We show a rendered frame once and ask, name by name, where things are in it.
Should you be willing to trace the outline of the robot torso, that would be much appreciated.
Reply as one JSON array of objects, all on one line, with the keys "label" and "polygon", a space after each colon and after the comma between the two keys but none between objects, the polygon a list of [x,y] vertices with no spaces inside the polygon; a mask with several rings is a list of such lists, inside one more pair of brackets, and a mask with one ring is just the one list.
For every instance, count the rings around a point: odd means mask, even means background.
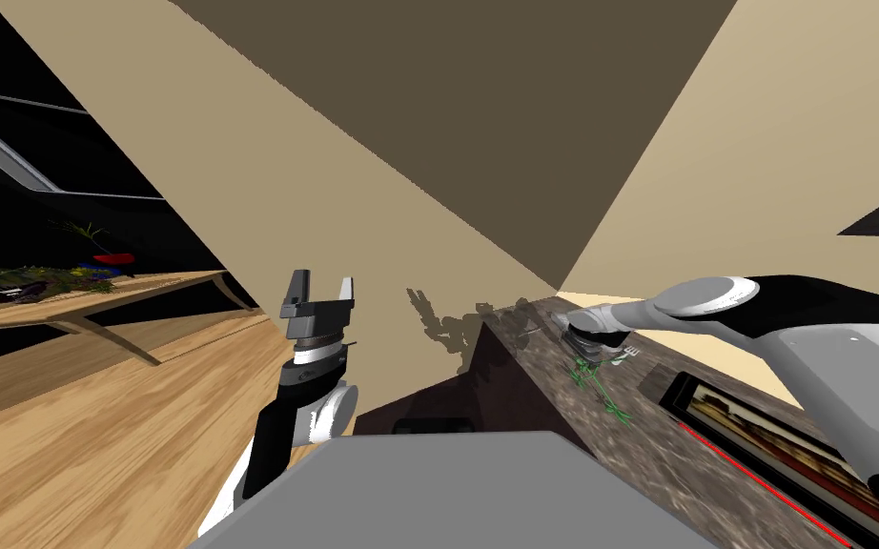
[{"label": "robot torso", "polygon": [[331,437],[188,549],[718,549],[550,432]]}]

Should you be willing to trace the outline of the dark window with grey frame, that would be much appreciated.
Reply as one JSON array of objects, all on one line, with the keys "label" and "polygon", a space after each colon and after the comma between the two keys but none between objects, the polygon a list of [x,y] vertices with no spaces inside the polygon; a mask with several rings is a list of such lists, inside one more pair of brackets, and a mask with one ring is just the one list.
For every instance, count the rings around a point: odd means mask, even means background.
[{"label": "dark window with grey frame", "polygon": [[0,12],[0,269],[220,262]]}]

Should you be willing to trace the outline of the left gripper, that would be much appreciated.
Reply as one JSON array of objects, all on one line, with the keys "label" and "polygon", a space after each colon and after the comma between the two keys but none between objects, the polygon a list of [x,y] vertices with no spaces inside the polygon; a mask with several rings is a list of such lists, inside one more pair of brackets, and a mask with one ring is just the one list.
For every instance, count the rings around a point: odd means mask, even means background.
[{"label": "left gripper", "polygon": [[280,317],[288,319],[285,335],[288,339],[305,339],[341,333],[350,324],[354,309],[354,279],[343,277],[339,300],[307,302],[310,293],[310,275],[307,269],[295,270],[289,282],[285,304]]}]

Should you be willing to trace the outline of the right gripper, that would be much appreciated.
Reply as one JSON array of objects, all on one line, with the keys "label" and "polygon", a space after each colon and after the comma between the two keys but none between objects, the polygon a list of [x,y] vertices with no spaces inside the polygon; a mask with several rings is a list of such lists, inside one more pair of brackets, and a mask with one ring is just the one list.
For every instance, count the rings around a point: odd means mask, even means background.
[{"label": "right gripper", "polygon": [[574,353],[587,361],[605,361],[623,352],[627,332],[598,333],[580,330],[569,325],[565,341]]}]

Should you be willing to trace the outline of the dark marble-top table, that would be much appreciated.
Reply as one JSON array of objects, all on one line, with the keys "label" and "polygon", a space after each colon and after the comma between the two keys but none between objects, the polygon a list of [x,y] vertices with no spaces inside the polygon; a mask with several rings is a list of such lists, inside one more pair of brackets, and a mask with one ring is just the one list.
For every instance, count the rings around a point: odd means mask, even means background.
[{"label": "dark marble-top table", "polygon": [[579,389],[568,375],[573,356],[550,315],[572,309],[559,297],[481,308],[469,366],[367,411],[358,417],[356,433],[385,435],[399,420],[432,417],[466,418],[479,431],[551,431],[717,549],[856,549],[698,440],[660,406],[662,390],[679,372],[709,375],[708,367],[635,335],[631,342],[642,353],[599,373],[632,420],[625,426],[608,414],[592,391]]}]

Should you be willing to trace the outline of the wooden table with plants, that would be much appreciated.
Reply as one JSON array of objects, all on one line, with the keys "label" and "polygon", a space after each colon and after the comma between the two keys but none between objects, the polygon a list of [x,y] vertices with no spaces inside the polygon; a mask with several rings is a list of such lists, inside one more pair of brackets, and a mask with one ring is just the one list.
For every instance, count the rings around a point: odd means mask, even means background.
[{"label": "wooden table with plants", "polygon": [[[211,280],[184,286],[178,282],[154,284],[153,275],[219,271],[222,266],[190,231],[177,235],[155,232],[135,242],[123,243],[108,233],[101,243],[116,252],[132,254],[133,277],[118,279],[108,294],[65,294],[61,300],[87,301],[92,308],[87,320],[113,328],[121,324],[236,311],[242,304],[257,304],[231,274],[222,280],[234,294],[225,296]],[[22,233],[17,240],[0,239],[0,268],[23,266],[73,267],[88,264],[97,254],[95,246],[81,237],[49,224],[40,235]],[[0,328],[0,356],[27,349],[61,336],[59,328],[23,324]]]}]

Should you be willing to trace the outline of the green plant sprig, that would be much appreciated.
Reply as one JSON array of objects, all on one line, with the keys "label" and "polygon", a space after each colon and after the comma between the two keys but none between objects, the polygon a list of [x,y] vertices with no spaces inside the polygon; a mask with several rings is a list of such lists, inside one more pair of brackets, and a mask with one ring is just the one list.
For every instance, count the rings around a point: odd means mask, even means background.
[{"label": "green plant sprig", "polygon": [[583,357],[575,357],[572,359],[572,365],[568,368],[568,375],[579,389],[586,392],[592,391],[599,398],[606,413],[622,425],[629,426],[632,416],[618,406],[599,378],[601,367],[607,364],[612,365],[615,362],[615,358],[593,362]]}]

